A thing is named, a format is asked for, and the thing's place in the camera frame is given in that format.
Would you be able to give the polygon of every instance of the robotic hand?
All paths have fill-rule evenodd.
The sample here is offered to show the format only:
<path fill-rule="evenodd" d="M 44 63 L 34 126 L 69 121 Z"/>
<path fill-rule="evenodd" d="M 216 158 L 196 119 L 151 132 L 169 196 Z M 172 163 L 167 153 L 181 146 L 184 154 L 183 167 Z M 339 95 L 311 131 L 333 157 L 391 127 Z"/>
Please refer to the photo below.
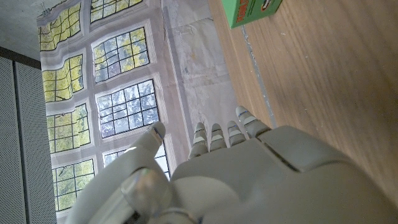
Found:
<path fill-rule="evenodd" d="M 189 161 L 170 182 L 154 156 L 165 135 L 154 123 L 85 187 L 67 223 L 398 223 L 398 212 L 346 156 L 288 126 L 271 130 L 248 110 L 196 126 Z"/>

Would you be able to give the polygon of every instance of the fabric backdrop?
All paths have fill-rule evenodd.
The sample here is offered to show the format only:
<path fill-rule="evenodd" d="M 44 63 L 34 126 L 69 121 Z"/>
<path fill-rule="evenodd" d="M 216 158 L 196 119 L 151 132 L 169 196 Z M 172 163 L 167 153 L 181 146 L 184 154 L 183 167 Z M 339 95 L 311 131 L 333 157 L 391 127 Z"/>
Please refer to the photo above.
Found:
<path fill-rule="evenodd" d="M 169 178 L 197 122 L 236 120 L 206 0 L 67 0 L 37 25 L 59 223 L 146 126 L 166 126 L 155 159 Z"/>

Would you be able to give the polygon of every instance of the window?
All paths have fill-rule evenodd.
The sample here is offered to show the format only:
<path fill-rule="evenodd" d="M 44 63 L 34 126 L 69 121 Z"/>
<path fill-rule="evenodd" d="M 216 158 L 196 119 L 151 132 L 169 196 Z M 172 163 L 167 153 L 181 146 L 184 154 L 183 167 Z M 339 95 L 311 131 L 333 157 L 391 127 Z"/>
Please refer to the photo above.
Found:
<path fill-rule="evenodd" d="M 118 158 L 121 154 L 123 154 L 126 150 L 122 150 L 119 152 L 110 153 L 104 156 L 104 167 L 113 162 L 116 158 Z M 155 155 L 155 160 L 159 164 L 160 168 L 162 168 L 166 177 L 170 180 L 170 172 L 169 172 L 169 163 L 167 162 L 166 151 L 164 149 L 164 143 L 159 147 Z"/>
<path fill-rule="evenodd" d="M 71 113 L 47 117 L 50 153 L 76 149 L 90 143 L 86 104 Z"/>
<path fill-rule="evenodd" d="M 54 50 L 59 42 L 80 31 L 80 4 L 65 9 L 55 21 L 39 27 L 40 50 Z"/>
<path fill-rule="evenodd" d="M 91 22 L 110 16 L 142 2 L 142 0 L 92 0 Z"/>
<path fill-rule="evenodd" d="M 68 58 L 58 70 L 43 71 L 45 102 L 69 100 L 73 93 L 82 90 L 83 55 Z"/>
<path fill-rule="evenodd" d="M 55 210 L 70 208 L 75 203 L 80 191 L 94 178 L 93 160 L 52 170 L 54 184 Z"/>
<path fill-rule="evenodd" d="M 99 97 L 98 108 L 102 138 L 159 120 L 153 80 Z"/>
<path fill-rule="evenodd" d="M 149 64 L 144 28 L 113 37 L 94 48 L 95 82 Z"/>

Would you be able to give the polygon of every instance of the wooden table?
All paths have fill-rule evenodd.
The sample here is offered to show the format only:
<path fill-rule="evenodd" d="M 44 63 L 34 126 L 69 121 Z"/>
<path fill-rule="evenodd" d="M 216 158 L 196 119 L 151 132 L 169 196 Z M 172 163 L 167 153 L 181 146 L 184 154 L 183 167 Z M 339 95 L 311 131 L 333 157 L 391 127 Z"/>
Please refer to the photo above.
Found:
<path fill-rule="evenodd" d="M 208 2 L 238 103 L 341 150 L 398 205 L 398 1 L 285 0 L 248 42 Z"/>

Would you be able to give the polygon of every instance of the wall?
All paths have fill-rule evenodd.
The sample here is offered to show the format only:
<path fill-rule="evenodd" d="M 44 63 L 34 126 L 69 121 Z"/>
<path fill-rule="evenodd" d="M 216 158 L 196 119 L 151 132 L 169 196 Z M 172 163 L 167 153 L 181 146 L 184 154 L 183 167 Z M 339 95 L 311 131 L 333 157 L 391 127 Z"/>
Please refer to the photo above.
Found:
<path fill-rule="evenodd" d="M 0 76 L 0 223 L 56 223 L 41 71 L 0 57 Z"/>

